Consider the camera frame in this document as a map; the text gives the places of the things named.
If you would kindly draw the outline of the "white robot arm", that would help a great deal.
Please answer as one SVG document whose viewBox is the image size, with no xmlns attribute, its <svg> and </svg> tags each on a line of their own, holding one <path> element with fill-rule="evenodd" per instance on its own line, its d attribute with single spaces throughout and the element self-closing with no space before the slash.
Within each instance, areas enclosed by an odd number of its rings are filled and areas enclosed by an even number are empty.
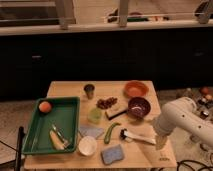
<svg viewBox="0 0 213 171">
<path fill-rule="evenodd" d="M 162 106 L 161 113 L 153 119 L 153 129 L 159 136 L 165 137 L 179 127 L 213 148 L 213 124 L 196 116 L 196 110 L 195 101 L 188 97 L 167 102 Z"/>
</svg>

